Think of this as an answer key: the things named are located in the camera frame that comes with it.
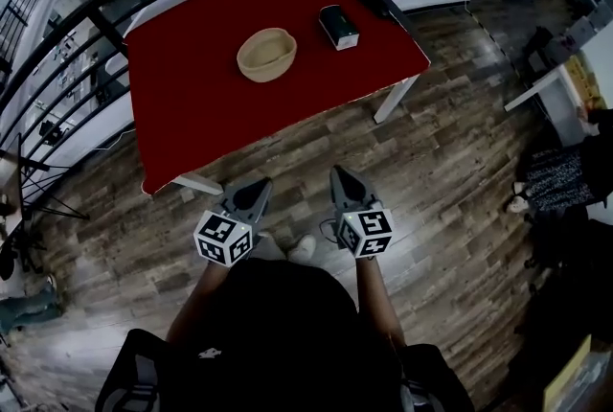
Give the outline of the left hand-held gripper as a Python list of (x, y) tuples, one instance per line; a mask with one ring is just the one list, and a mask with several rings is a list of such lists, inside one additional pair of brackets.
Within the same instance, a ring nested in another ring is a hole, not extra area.
[(208, 262), (233, 266), (255, 248), (257, 226), (272, 193), (269, 177), (228, 185), (221, 203), (206, 210), (193, 231), (198, 254)]

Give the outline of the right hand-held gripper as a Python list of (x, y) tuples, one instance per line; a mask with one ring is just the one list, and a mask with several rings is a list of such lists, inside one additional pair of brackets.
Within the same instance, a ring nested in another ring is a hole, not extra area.
[(363, 175), (334, 165), (329, 175), (334, 208), (342, 213), (334, 234), (341, 249), (348, 249), (356, 259), (382, 254), (391, 245), (395, 233), (392, 213), (378, 202), (372, 183)]

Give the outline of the beige woven bowl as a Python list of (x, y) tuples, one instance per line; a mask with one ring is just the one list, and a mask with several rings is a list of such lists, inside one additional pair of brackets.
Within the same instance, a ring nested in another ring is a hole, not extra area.
[(239, 48), (240, 72), (256, 83), (279, 78), (293, 64), (297, 53), (296, 39), (285, 29), (268, 28), (251, 35)]

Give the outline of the small black box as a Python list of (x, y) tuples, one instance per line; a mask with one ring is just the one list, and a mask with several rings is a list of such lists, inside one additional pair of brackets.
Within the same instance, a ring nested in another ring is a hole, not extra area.
[(355, 47), (359, 31), (339, 5), (330, 5), (319, 11), (319, 22), (336, 51)]

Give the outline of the person's left forearm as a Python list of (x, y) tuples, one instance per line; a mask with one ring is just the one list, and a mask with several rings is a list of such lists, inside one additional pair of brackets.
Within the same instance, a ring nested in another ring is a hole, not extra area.
[(208, 263), (192, 293), (174, 318), (166, 341), (179, 346), (188, 343), (205, 320), (216, 291), (226, 280), (230, 268), (217, 263)]

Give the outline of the person's right forearm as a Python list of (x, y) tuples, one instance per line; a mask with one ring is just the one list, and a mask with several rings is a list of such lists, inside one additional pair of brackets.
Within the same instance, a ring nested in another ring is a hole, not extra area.
[(406, 346), (404, 332), (375, 257), (355, 260), (360, 313), (395, 348)]

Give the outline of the yellow box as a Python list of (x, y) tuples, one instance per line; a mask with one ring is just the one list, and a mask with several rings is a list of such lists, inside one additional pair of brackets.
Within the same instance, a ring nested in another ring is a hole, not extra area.
[(545, 387), (541, 412), (584, 412), (604, 382), (610, 361), (610, 351), (592, 350), (592, 335), (588, 334)]

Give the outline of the person's white shoe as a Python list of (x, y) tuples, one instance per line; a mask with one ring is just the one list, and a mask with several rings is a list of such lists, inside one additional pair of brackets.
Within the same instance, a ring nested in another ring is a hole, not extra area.
[(317, 247), (317, 240), (312, 235), (302, 237), (297, 245), (288, 251), (287, 259), (292, 263), (310, 263)]

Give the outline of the person's black shirt torso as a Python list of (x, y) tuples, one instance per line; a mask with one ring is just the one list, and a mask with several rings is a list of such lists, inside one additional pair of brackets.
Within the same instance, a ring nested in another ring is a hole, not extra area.
[(237, 263), (193, 338), (131, 330), (95, 412), (475, 412), (430, 344), (395, 348), (326, 270)]

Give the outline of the black object on table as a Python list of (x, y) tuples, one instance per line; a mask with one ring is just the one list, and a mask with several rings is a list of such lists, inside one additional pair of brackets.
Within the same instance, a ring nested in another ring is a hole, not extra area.
[(358, 0), (366, 9), (380, 19), (391, 17), (389, 8), (384, 0)]

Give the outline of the white side table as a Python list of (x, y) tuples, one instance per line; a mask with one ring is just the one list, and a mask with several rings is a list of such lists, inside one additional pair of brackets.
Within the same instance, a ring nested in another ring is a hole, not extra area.
[(558, 65), (544, 77), (535, 81), (527, 91), (504, 105), (506, 112), (532, 99), (539, 99), (543, 109), (563, 146), (580, 143), (586, 136), (597, 134), (595, 126), (583, 121), (578, 109), (583, 106), (569, 72)]

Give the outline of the black metal railing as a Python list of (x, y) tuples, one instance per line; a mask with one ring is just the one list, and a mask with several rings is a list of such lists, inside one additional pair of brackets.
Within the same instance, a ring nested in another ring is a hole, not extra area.
[[(197, 171), (318, 113), (387, 90), (384, 120), (429, 59), (405, 14), (460, 0), (86, 0), (45, 37), (0, 94), (0, 148), (17, 135), (35, 161), (71, 167), (133, 128), (146, 194), (180, 183), (218, 195)], [(336, 51), (319, 11), (339, 5), (359, 31)], [(297, 42), (266, 83), (239, 70), (240, 46), (268, 28)]]

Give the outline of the wooden board on tripod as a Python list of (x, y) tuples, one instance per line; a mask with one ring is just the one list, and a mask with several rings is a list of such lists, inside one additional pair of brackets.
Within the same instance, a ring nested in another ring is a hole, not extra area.
[(26, 271), (37, 271), (30, 259), (31, 250), (42, 247), (33, 234), (36, 216), (79, 220), (90, 216), (56, 196), (60, 182), (73, 169), (30, 159), (23, 145), (17, 135), (0, 148), (0, 256), (7, 256), (11, 262), (20, 261)]

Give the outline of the yellow items on side table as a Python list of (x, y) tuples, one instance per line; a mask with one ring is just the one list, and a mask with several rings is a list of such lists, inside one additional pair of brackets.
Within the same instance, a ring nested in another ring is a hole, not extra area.
[(572, 55), (564, 63), (580, 100), (589, 110), (606, 109), (595, 73), (591, 70), (582, 54)]

